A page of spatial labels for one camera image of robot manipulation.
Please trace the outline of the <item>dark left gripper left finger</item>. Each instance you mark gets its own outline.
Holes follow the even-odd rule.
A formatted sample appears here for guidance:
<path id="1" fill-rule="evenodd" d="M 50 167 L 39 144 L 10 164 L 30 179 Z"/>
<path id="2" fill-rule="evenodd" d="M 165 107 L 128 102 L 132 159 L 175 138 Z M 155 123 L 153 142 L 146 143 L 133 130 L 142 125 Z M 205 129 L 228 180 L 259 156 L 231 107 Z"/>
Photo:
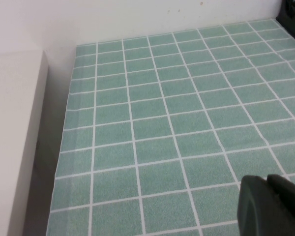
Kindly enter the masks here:
<path id="1" fill-rule="evenodd" d="M 295 218 L 259 176 L 241 180 L 237 221 L 241 236 L 295 236 Z"/>

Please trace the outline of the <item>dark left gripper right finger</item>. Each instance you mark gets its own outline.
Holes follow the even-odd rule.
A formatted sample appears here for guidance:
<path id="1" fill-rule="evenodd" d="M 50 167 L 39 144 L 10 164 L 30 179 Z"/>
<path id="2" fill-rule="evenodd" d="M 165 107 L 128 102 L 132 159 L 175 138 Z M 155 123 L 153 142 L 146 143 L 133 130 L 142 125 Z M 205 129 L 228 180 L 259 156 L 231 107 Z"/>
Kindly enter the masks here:
<path id="1" fill-rule="evenodd" d="M 268 175 L 266 181 L 295 218 L 295 184 L 280 175 Z"/>

